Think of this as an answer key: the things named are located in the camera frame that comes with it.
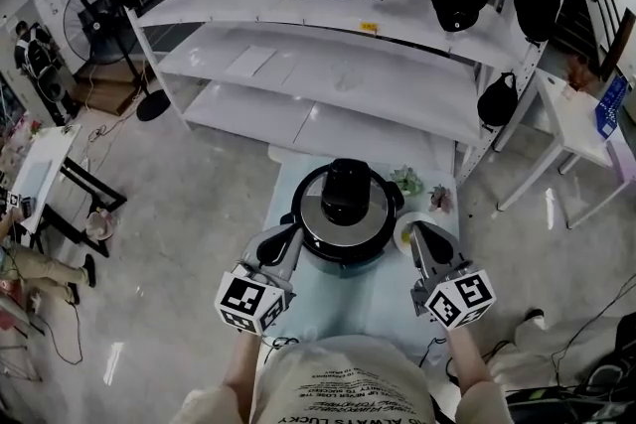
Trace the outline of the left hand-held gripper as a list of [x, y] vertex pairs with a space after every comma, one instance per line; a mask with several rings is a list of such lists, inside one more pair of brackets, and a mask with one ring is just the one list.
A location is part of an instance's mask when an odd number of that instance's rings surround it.
[[[215, 298], [215, 309], [226, 325], [263, 336], [289, 308], [295, 294], [288, 281], [303, 240], [302, 226], [294, 223], [271, 227], [248, 242], [242, 256], [246, 264], [238, 262], [224, 273]], [[277, 278], [256, 271], [265, 269]]]

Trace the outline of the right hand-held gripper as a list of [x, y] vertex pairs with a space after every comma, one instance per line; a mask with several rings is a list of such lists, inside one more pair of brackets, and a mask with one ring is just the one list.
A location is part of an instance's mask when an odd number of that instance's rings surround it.
[[496, 302], [496, 295], [485, 270], [473, 270], [439, 277], [438, 266], [454, 268], [466, 262], [458, 239], [447, 230], [427, 221], [410, 227], [410, 248], [415, 267], [423, 279], [411, 289], [418, 316], [428, 313], [445, 331], [452, 331], [480, 319]]

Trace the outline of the person's left forearm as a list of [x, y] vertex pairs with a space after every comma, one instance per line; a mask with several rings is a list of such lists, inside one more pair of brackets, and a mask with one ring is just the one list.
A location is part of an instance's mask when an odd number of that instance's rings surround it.
[[223, 380], [237, 398], [238, 414], [244, 424], [249, 421], [260, 346], [259, 336], [239, 333]]

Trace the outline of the pink potted plant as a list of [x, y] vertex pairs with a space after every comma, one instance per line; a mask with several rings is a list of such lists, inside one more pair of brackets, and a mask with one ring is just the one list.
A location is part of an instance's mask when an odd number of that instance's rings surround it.
[[450, 214], [453, 211], [453, 194], [449, 188], [442, 185], [436, 185], [429, 194], [429, 210], [431, 212], [443, 212]]

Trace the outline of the green potted plant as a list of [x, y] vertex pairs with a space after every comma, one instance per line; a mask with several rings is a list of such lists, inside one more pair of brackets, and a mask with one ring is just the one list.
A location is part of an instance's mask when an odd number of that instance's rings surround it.
[[390, 177], [404, 197], [415, 197], [424, 191], [423, 181], [410, 166], [403, 165], [393, 170]]

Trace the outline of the small table with light cloth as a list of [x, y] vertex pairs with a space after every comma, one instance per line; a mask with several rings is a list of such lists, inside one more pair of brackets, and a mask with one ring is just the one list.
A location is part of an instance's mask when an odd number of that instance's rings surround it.
[[[264, 229], [278, 225], [290, 212], [294, 191], [302, 179], [333, 158], [298, 153], [293, 162], [283, 164], [274, 186]], [[422, 211], [452, 234], [459, 236], [457, 212], [428, 211], [428, 195], [405, 199], [402, 215]], [[449, 356], [448, 346], [433, 343], [443, 339], [442, 328], [431, 322], [430, 315], [417, 317], [410, 289], [419, 278], [410, 257], [396, 247], [393, 237], [384, 254], [372, 264], [356, 269], [353, 275], [320, 270], [311, 253], [303, 251], [292, 277], [296, 297], [267, 330], [271, 343], [275, 338], [295, 338], [311, 342], [335, 336], [366, 335], [387, 340], [407, 355], [415, 365], [426, 356], [424, 366], [443, 365]]]

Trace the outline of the white floor mat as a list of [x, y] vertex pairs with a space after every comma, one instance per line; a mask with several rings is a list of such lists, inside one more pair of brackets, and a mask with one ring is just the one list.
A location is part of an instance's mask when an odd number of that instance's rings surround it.
[[269, 159], [280, 165], [288, 164], [297, 159], [299, 154], [293, 150], [270, 144], [267, 149]]

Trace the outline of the pale pink bowl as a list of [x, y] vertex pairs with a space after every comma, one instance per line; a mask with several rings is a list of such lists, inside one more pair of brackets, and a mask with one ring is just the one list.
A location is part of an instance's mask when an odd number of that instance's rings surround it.
[[95, 241], [106, 241], [114, 234], [117, 221], [111, 212], [98, 209], [86, 218], [86, 235]]

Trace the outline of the white long-legged table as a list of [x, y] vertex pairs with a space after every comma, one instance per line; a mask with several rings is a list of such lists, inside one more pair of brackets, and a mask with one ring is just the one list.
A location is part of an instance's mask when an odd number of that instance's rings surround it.
[[613, 170], [617, 186], [605, 198], [588, 206], [566, 221], [573, 229], [605, 208], [630, 185], [636, 185], [636, 152], [632, 150], [620, 128], [604, 138], [596, 129], [595, 108], [599, 101], [584, 92], [574, 91], [565, 80], [546, 71], [538, 70], [523, 93], [518, 107], [508, 125], [499, 133], [494, 150], [501, 151], [536, 97], [543, 104], [548, 132], [552, 142], [526, 171], [521, 181], [497, 201], [496, 209], [505, 211], [549, 168], [563, 153], [567, 159], [558, 167], [560, 174], [567, 173], [580, 159]]

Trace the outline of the white metal shelving rack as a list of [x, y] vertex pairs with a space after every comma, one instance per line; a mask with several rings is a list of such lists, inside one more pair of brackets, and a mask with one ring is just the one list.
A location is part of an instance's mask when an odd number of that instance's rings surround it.
[[[502, 72], [524, 93], [544, 52], [494, 0], [448, 33], [431, 0], [163, 0], [129, 21], [161, 84], [206, 88], [175, 110], [298, 151], [433, 164], [465, 181], [498, 135], [477, 102]], [[379, 24], [376, 34], [361, 22]], [[276, 49], [252, 77], [225, 69], [250, 45]]]

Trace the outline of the white paper sheet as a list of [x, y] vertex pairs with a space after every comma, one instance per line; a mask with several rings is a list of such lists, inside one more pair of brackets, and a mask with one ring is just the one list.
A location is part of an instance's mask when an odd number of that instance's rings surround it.
[[275, 53], [274, 48], [250, 45], [225, 69], [225, 73], [252, 77]]

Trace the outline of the blue file holder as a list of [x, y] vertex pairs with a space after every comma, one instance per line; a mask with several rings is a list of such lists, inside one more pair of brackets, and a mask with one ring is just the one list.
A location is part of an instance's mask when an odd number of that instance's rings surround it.
[[594, 109], [596, 129], [607, 140], [618, 126], [617, 112], [627, 90], [628, 81], [622, 75], [616, 75], [605, 89]]

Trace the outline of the brown cardboard box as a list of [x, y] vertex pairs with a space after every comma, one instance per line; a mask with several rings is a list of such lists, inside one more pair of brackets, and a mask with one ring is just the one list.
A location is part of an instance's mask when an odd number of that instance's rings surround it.
[[125, 62], [107, 66], [84, 65], [74, 75], [71, 97], [89, 109], [120, 116], [139, 91]]

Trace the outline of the black staircase railing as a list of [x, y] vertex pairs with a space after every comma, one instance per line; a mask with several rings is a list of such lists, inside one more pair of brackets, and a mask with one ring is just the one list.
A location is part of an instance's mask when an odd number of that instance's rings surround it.
[[622, 18], [615, 0], [563, 0], [552, 44], [599, 71]]

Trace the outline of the brown wooden board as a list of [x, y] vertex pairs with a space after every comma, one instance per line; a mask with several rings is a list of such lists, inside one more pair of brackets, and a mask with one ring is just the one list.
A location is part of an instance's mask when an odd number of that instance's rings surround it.
[[626, 8], [617, 33], [599, 68], [599, 78], [602, 82], [608, 82], [613, 74], [618, 73], [622, 77], [625, 76], [625, 73], [620, 69], [619, 60], [627, 47], [635, 26], [636, 15], [629, 8]]

